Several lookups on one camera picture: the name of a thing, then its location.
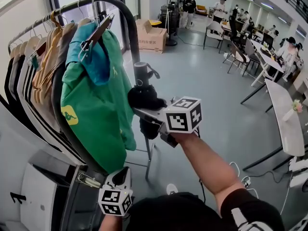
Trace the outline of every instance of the yellow logo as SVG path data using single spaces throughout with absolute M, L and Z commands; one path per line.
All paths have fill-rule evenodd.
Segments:
M 67 105 L 65 107 L 61 107 L 61 112 L 70 126 L 78 124 L 78 117 L 72 106 Z

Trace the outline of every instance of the cardboard box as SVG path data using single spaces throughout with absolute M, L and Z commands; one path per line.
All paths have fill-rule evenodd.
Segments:
M 149 20 L 137 20 L 139 49 L 163 53 L 167 39 L 167 29 L 153 28 Z

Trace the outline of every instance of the concrete floor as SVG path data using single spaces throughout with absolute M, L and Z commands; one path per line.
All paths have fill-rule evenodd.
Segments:
M 180 29 L 179 36 L 191 44 L 203 44 L 204 33 Z M 166 48 L 163 54 L 141 52 L 141 60 L 148 62 L 161 76 L 152 78 L 158 96 L 170 99 L 173 96 L 192 96 L 202 99 L 203 121 L 200 125 L 201 138 L 227 162 L 236 162 L 240 169 L 262 158 L 281 145 L 277 121 L 273 110 L 265 110 L 271 105 L 269 95 L 260 91 L 244 105 L 240 101 L 255 88 L 250 87 L 253 79 L 240 75 L 240 70 L 233 67 L 227 74 L 230 63 L 222 63 L 223 52 L 228 51 L 224 42 L 220 54 L 218 49 L 184 44 L 174 37 L 178 45 Z M 212 39 L 207 45 L 217 46 Z M 130 52 L 125 54 L 125 68 L 132 83 L 134 75 Z M 308 116 L 300 114 L 301 124 L 307 122 Z M 139 118 L 135 117 L 133 129 L 138 149 L 145 150 L 144 137 L 140 132 Z M 145 168 L 128 165 L 133 172 L 133 190 L 136 200 L 155 197 L 166 193 L 166 186 L 173 183 L 179 191 L 191 192 L 203 199 L 202 189 L 192 166 L 181 147 L 170 147 L 156 138 L 158 150 L 153 153 L 150 169 L 150 182 L 144 179 Z M 264 163 L 242 172 L 246 175 L 260 175 L 279 164 L 288 155 L 280 152 Z M 129 152 L 128 161 L 147 162 L 146 153 Z M 277 170 L 276 178 L 288 169 L 287 165 Z M 261 200 L 274 205 L 279 212 L 287 193 L 290 177 L 285 177 L 276 184 L 272 175 L 252 178 L 251 187 L 255 188 Z M 206 190 L 206 204 L 216 208 L 215 200 Z M 308 212 L 308 194 L 300 189 L 291 189 L 282 214 L 287 229 L 296 224 Z

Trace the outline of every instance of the green shirt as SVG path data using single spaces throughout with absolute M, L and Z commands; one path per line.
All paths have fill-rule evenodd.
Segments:
M 103 43 L 110 61 L 109 81 L 96 86 L 81 63 L 71 62 L 62 79 L 61 111 L 87 151 L 112 173 L 123 167 L 125 149 L 134 151 L 136 142 L 127 98 L 131 84 L 120 45 L 109 30 L 103 34 Z

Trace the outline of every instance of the clothing rack pole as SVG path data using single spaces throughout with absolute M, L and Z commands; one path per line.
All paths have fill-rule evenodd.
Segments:
M 137 26 L 136 26 L 134 16 L 130 12 L 129 8 L 125 5 L 125 3 L 123 3 L 120 0 L 94 0 L 94 2 L 99 2 L 99 1 L 111 3 L 112 5 L 116 6 L 122 12 L 122 14 L 124 15 L 126 22 L 127 22 L 127 27 L 128 27 L 129 46 L 130 46 L 130 52 L 131 52 L 131 57 L 132 57 L 132 63 L 133 63 L 133 66 L 134 66 L 135 63 L 140 62 L 140 52 L 139 52 L 139 44 L 138 44 Z M 54 16 L 59 16 L 59 15 L 65 13 L 65 12 L 68 12 L 70 10 L 73 10 L 73 9 L 76 9 L 78 7 L 88 5 L 88 4 L 92 4 L 92 0 L 80 0 L 80 1 L 70 3 L 68 5 L 63 6 L 60 9 L 56 9 L 54 11 Z M 13 42 L 18 40 L 21 36 L 23 36 L 27 32 L 31 31 L 33 28 L 39 26 L 40 24 L 43 24 L 43 21 L 50 20 L 50 18 L 51 18 L 51 15 L 49 14 L 48 16 L 46 16 L 46 17 L 44 17 L 40 20 L 35 21 L 34 24 L 28 26 L 24 31 L 20 32 L 16 37 L 14 37 L 8 44 L 9 54 L 11 53 L 10 45 Z M 134 76 L 135 76 L 135 78 L 137 76 L 136 68 L 134 68 Z M 145 176 L 146 180 L 148 180 L 148 170 L 149 170 L 149 167 L 151 165 L 151 159 L 152 158 L 151 158 L 151 149 L 150 149 L 150 146 L 149 146 L 149 140 L 147 138 L 145 138 L 145 144 L 146 144 L 146 149 L 147 149 L 147 153 L 148 153 L 148 156 L 149 156 L 149 163 L 148 163 L 148 166 L 147 166 L 147 173 L 146 173 L 146 176 Z M 88 164 L 88 162 L 92 162 L 92 161 L 93 161 L 93 159 L 89 158 L 89 160 L 86 161 L 87 165 L 90 168 L 97 168 L 97 167 L 92 167 L 92 165 L 95 165 L 94 163 Z

